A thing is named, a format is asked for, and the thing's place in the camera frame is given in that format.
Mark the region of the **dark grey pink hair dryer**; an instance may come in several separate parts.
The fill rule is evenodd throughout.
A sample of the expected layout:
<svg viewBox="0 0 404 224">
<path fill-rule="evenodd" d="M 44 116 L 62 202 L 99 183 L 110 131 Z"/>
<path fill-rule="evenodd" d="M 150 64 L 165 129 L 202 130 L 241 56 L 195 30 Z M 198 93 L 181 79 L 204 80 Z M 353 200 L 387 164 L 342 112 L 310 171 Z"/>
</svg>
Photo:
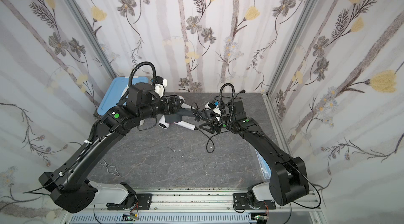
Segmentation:
<svg viewBox="0 0 404 224">
<path fill-rule="evenodd" d="M 164 115 L 164 117 L 165 122 L 169 124 L 178 123 L 183 120 L 183 117 L 190 117 L 197 119 L 197 116 L 194 115 L 191 109 L 188 108 L 181 108 L 177 113 L 171 115 Z"/>
</svg>

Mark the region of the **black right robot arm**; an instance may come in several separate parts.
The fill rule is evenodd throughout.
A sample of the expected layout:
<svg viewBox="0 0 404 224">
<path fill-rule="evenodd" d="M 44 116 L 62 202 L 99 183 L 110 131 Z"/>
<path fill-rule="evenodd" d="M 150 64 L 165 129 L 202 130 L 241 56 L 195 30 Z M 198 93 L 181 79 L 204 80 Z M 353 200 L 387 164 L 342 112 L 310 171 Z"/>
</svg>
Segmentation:
<svg viewBox="0 0 404 224">
<path fill-rule="evenodd" d="M 292 157 L 279 148 L 262 130 L 259 123 L 248 117 L 241 100 L 211 101 L 205 105 L 214 130 L 226 128 L 241 136 L 264 159 L 270 169 L 269 182 L 249 187 L 247 198 L 249 204 L 257 208 L 266 201 L 274 201 L 280 206 L 295 203 L 310 192 L 312 185 L 307 178 L 306 165 L 299 157 Z"/>
</svg>

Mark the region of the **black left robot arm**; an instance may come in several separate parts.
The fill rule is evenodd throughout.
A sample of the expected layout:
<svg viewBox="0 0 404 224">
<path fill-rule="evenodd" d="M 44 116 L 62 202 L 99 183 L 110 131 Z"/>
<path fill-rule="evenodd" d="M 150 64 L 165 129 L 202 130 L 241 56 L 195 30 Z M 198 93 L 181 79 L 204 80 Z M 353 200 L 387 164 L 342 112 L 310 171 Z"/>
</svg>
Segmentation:
<svg viewBox="0 0 404 224">
<path fill-rule="evenodd" d="M 54 204 L 69 213 L 90 205 L 105 204 L 112 210 L 131 210 L 138 198 L 127 183 L 100 184 L 87 177 L 105 154 L 141 121 L 157 115 L 190 115 L 178 95 L 160 96 L 148 83 L 130 85 L 119 103 L 96 121 L 89 137 L 70 159 L 54 172 L 39 177 Z"/>
</svg>

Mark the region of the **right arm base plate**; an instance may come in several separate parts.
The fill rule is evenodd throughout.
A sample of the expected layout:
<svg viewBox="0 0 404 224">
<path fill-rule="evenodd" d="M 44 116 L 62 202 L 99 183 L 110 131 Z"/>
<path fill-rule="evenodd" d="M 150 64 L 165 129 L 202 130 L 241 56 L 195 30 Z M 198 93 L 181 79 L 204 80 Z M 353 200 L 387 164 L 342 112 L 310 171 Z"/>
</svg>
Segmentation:
<svg viewBox="0 0 404 224">
<path fill-rule="evenodd" d="M 233 203 L 236 210 L 274 210 L 273 200 L 258 200 L 251 192 L 234 193 Z"/>
</svg>

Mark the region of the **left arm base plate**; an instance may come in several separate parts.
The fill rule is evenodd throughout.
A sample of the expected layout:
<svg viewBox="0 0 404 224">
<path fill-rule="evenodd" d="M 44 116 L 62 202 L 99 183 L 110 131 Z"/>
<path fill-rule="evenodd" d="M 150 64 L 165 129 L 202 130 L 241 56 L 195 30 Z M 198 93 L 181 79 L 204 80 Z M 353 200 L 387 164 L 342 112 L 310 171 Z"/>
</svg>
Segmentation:
<svg viewBox="0 0 404 224">
<path fill-rule="evenodd" d="M 151 193 L 129 194 L 122 203 L 108 203 L 106 207 L 108 210 L 150 210 L 152 196 Z"/>
</svg>

